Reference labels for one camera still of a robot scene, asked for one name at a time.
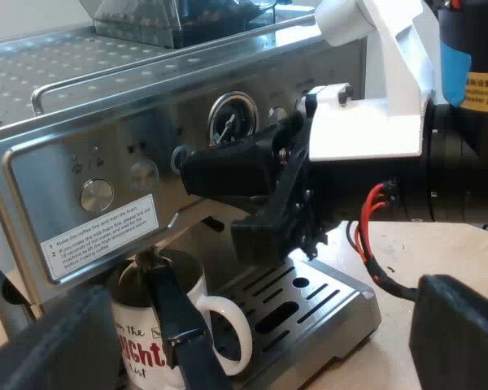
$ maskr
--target drip tray grate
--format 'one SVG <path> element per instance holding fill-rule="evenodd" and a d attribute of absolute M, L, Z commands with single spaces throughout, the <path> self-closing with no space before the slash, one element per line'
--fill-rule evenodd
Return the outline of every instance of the drip tray grate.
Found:
<path fill-rule="evenodd" d="M 218 295 L 242 308 L 253 336 L 251 363 L 233 378 L 234 388 L 297 388 L 330 359 L 349 353 L 381 321 L 368 286 L 317 260 L 288 258 L 221 290 Z M 211 316 L 216 349 L 238 360 L 235 331 L 224 317 Z"/>

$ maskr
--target wooden table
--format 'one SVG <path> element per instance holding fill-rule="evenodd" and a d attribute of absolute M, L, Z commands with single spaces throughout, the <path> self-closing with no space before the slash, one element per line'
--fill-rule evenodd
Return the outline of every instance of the wooden table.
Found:
<path fill-rule="evenodd" d="M 417 286 L 423 274 L 448 274 L 488 297 L 488 232 L 465 224 L 370 223 L 373 252 L 401 284 Z M 319 259 L 374 286 L 382 322 L 348 358 L 324 369 L 310 390 L 420 389 L 408 348 L 413 303 L 394 298 L 374 285 L 345 237 L 345 224 L 319 247 Z"/>

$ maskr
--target yellow warning sticker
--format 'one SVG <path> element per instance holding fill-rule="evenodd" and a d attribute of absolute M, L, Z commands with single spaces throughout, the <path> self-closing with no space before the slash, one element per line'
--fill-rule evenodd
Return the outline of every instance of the yellow warning sticker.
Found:
<path fill-rule="evenodd" d="M 488 112 L 488 73 L 469 72 L 461 107 Z"/>

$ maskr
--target white wall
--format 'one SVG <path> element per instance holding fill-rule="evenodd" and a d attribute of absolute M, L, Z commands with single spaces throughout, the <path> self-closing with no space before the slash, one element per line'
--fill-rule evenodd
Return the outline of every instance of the white wall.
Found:
<path fill-rule="evenodd" d="M 0 39 L 88 21 L 78 0 L 0 0 Z"/>

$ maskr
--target white mug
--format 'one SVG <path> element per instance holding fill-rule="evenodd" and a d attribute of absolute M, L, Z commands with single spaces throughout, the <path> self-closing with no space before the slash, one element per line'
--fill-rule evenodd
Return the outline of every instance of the white mug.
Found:
<path fill-rule="evenodd" d="M 242 310 L 223 297 L 207 295 L 206 277 L 198 261 L 186 253 L 163 250 L 171 259 L 177 281 L 188 298 L 203 315 L 211 331 L 210 311 L 224 316 L 235 329 L 241 348 L 240 361 L 215 354 L 226 375 L 244 370 L 251 359 L 252 339 L 250 325 Z M 108 282 L 112 295 L 112 312 L 120 337 L 121 354 L 130 380 L 142 390 L 184 389 L 179 367 L 167 366 L 159 321 L 150 304 L 141 273 L 135 263 L 118 267 Z"/>

